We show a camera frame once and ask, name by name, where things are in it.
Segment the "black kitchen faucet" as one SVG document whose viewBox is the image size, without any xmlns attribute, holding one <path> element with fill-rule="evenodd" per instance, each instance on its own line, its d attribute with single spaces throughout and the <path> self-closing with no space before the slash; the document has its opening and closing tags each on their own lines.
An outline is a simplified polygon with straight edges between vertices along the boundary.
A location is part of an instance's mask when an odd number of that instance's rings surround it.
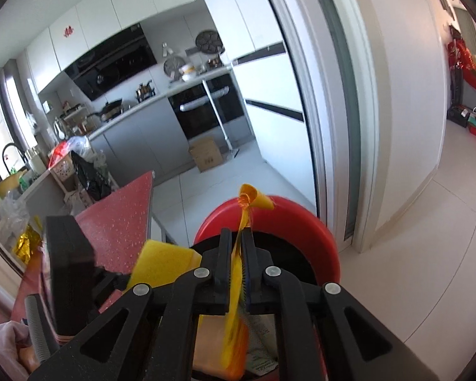
<svg viewBox="0 0 476 381">
<path fill-rule="evenodd" d="M 9 175 L 28 170 L 29 164 L 24 152 L 16 143 L 8 143 L 1 153 L 2 162 Z"/>
</svg>

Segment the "red banner with text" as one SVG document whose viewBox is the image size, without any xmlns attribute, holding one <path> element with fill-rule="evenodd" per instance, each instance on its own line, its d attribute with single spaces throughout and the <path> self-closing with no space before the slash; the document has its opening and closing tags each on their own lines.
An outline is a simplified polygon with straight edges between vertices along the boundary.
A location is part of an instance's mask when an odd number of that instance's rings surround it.
<svg viewBox="0 0 476 381">
<path fill-rule="evenodd" d="M 452 40 L 447 45 L 449 68 L 452 79 L 452 103 L 464 105 L 464 88 L 476 91 L 476 61 L 466 46 L 461 33 L 449 26 Z"/>
</svg>

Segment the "yellow orange snack bag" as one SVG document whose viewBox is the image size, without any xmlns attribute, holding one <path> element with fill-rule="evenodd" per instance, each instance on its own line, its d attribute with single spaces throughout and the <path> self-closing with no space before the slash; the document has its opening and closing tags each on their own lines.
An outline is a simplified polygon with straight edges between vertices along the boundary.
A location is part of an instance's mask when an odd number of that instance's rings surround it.
<svg viewBox="0 0 476 381">
<path fill-rule="evenodd" d="M 249 329 L 240 313 L 245 299 L 241 233 L 252 225 L 253 209 L 274 208 L 269 197 L 247 183 L 241 186 L 237 203 L 241 220 L 231 252 L 229 311 L 223 317 L 199 318 L 193 357 L 197 371 L 223 380 L 238 380 L 244 375 L 248 353 Z"/>
</svg>

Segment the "black range hood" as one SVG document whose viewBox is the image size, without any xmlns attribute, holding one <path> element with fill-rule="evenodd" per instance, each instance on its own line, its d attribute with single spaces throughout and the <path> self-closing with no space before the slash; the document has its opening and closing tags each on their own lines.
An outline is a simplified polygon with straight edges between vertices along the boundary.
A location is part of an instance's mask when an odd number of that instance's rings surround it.
<svg viewBox="0 0 476 381">
<path fill-rule="evenodd" d="M 156 64 L 142 26 L 137 23 L 84 53 L 64 72 L 89 100 L 94 101 Z"/>
</svg>

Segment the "white upper cabinets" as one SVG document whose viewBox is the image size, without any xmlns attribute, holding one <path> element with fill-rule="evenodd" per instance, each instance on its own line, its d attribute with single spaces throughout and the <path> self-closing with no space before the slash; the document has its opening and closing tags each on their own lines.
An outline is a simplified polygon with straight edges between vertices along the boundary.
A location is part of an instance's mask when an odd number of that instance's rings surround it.
<svg viewBox="0 0 476 381">
<path fill-rule="evenodd" d="M 36 92 L 90 49 L 128 26 L 195 0 L 81 0 L 26 48 Z"/>
</svg>

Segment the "black wok on stove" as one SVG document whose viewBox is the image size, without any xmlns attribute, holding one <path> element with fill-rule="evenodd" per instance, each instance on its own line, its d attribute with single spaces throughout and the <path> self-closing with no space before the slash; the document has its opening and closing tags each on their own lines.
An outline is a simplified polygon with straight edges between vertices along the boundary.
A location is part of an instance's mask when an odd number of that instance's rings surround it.
<svg viewBox="0 0 476 381">
<path fill-rule="evenodd" d="M 101 122 L 105 123 L 113 120 L 123 112 L 123 100 L 117 99 L 113 102 L 106 102 L 105 106 L 99 111 L 89 114 L 89 117 L 96 116 Z"/>
</svg>

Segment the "yellow basin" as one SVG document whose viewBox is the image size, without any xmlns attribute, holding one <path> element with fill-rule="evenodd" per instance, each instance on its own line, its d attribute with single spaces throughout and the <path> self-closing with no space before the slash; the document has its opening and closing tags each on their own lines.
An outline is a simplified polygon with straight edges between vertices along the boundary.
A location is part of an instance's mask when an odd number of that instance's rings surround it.
<svg viewBox="0 0 476 381">
<path fill-rule="evenodd" d="M 8 176 L 5 180 L 0 182 L 0 198 L 4 199 L 9 192 L 19 187 L 19 180 L 23 175 L 25 175 L 28 170 L 21 170 L 18 171 L 10 176 Z"/>
</svg>

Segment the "gold foil bag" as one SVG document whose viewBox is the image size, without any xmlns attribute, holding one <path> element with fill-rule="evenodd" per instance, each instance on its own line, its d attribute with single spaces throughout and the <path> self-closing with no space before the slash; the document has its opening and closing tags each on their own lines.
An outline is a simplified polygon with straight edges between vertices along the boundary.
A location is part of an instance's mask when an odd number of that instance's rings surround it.
<svg viewBox="0 0 476 381">
<path fill-rule="evenodd" d="M 41 243 L 42 238 L 39 233 L 28 224 L 24 232 L 18 237 L 12 252 L 24 265 L 27 265 Z"/>
</svg>

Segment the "pale green tall bottle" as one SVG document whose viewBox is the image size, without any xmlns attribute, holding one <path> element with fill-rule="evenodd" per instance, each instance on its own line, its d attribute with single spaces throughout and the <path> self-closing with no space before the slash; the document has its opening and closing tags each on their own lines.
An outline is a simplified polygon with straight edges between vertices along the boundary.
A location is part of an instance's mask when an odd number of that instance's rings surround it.
<svg viewBox="0 0 476 381">
<path fill-rule="evenodd" d="M 248 326 L 246 370 L 266 376 L 278 367 L 278 348 L 274 315 L 243 315 Z"/>
</svg>

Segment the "yellow sponge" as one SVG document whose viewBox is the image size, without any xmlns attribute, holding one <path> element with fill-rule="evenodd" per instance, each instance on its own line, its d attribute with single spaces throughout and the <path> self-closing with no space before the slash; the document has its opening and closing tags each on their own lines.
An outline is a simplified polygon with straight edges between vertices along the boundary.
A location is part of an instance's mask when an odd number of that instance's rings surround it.
<svg viewBox="0 0 476 381">
<path fill-rule="evenodd" d="M 148 240 L 132 269 L 126 290 L 147 284 L 152 288 L 169 285 L 183 273 L 200 266 L 202 256 L 195 250 Z"/>
</svg>

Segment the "white refrigerator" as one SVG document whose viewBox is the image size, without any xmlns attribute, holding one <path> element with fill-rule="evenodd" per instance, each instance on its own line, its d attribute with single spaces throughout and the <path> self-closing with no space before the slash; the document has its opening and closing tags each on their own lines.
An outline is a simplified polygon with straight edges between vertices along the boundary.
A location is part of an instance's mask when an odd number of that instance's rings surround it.
<svg viewBox="0 0 476 381">
<path fill-rule="evenodd" d="M 302 100 L 269 0 L 204 0 L 232 64 L 262 158 L 317 211 Z"/>
</svg>

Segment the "cardboard box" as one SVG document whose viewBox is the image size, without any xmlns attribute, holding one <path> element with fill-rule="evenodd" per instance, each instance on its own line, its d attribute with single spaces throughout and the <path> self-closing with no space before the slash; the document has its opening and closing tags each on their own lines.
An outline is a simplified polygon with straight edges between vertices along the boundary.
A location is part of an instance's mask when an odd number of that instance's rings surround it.
<svg viewBox="0 0 476 381">
<path fill-rule="evenodd" d="M 189 153 L 200 172 L 213 169 L 223 163 L 223 156 L 212 137 L 204 137 L 191 143 Z"/>
</svg>

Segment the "red plastic stool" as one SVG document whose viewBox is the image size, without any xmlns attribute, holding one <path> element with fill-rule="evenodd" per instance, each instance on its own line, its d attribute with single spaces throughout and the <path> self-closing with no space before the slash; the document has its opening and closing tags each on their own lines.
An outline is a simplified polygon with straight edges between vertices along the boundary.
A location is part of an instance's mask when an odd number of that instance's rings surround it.
<svg viewBox="0 0 476 381">
<path fill-rule="evenodd" d="M 311 211 L 281 196 L 270 197 L 272 210 L 253 209 L 252 232 L 265 232 L 298 248 L 313 267 L 317 285 L 340 281 L 340 260 L 334 237 Z M 208 215 L 199 227 L 193 244 L 219 236 L 227 228 L 236 236 L 241 220 L 237 199 L 227 200 Z"/>
</svg>

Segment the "black built-in oven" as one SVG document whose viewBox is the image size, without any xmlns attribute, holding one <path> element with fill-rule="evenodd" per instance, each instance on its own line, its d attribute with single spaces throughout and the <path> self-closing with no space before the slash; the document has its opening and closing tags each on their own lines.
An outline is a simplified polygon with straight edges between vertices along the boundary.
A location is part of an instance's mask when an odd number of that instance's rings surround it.
<svg viewBox="0 0 476 381">
<path fill-rule="evenodd" d="M 224 124 L 244 115 L 235 84 L 229 74 L 206 80 Z M 168 97 L 177 121 L 187 139 L 218 127 L 216 115 L 202 83 Z"/>
</svg>

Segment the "black garbage bag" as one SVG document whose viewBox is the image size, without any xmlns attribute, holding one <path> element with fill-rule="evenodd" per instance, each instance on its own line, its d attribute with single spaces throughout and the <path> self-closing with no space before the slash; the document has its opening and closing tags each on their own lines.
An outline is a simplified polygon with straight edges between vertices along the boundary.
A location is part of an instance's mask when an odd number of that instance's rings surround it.
<svg viewBox="0 0 476 381">
<path fill-rule="evenodd" d="M 93 164 L 74 151 L 70 152 L 70 157 L 78 181 L 92 200 L 100 201 L 111 194 L 111 185 Z"/>
</svg>

